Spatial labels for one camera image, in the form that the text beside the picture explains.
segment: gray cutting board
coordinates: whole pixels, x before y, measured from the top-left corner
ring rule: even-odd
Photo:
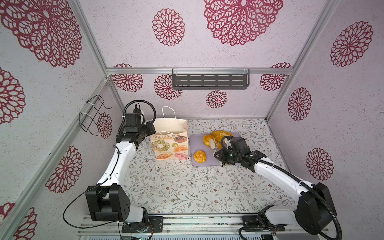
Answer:
[[[191,153],[191,161],[192,165],[195,167],[215,167],[220,166],[220,162],[213,156],[214,150],[208,146],[206,146],[203,142],[203,137],[208,135],[209,133],[203,134],[192,134],[189,136],[189,144],[190,144],[190,153]],[[236,132],[232,132],[233,136],[240,137],[240,135]],[[195,161],[193,155],[198,150],[204,151],[207,155],[207,160],[203,163],[198,163]]]

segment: cable tie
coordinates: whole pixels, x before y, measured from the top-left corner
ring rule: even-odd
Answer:
[[[84,112],[81,112],[81,113],[84,113]],[[86,115],[88,115],[89,117],[91,117],[88,113],[84,113],[84,114],[86,114]]]

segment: ceiling panel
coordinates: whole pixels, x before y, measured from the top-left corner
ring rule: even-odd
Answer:
[[[325,0],[80,0],[107,66],[293,64]]]

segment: bag handle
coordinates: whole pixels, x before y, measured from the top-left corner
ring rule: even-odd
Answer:
[[[161,132],[167,132],[167,131],[161,131]],[[159,132],[159,133],[161,134],[161,132]],[[176,134],[176,133],[171,133],[171,132],[167,132],[167,133],[169,133],[169,134]],[[161,134],[161,135],[163,135],[163,134]]]
[[[161,111],[163,112],[163,118],[165,118],[165,115],[164,115],[164,108],[165,108],[165,107],[170,108],[170,109],[173,111],[173,113],[175,114],[175,119],[176,119],[176,113],[175,113],[175,110],[173,110],[171,107],[168,107],[168,106],[164,106],[164,107],[162,107],[162,109],[161,109]]]

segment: wall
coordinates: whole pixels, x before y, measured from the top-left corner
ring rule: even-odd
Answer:
[[[103,79],[66,1],[24,2],[0,0],[0,221]]]
[[[383,9],[341,1],[270,121],[291,171],[329,187],[343,239],[382,238]]]
[[[104,173],[114,152],[114,133],[121,120],[120,109],[110,88],[106,88],[101,96],[104,105],[95,104],[100,114],[94,109],[89,113],[96,123],[87,118],[83,124],[89,126],[91,123],[90,131],[80,130],[67,146],[66,154],[31,203],[30,215],[16,231],[16,239],[22,239],[24,235],[28,240],[73,239],[77,233],[78,229],[62,220],[63,211],[89,185],[96,184]],[[69,223],[80,226],[84,214],[89,214],[85,203],[85,196],[82,196],[68,208],[65,217]]]
[[[325,1],[229,2],[80,0],[110,67],[241,68],[291,67]],[[284,79],[252,75],[247,90],[218,93],[172,90],[166,75],[114,76],[125,104],[142,98],[183,118],[264,117]]]

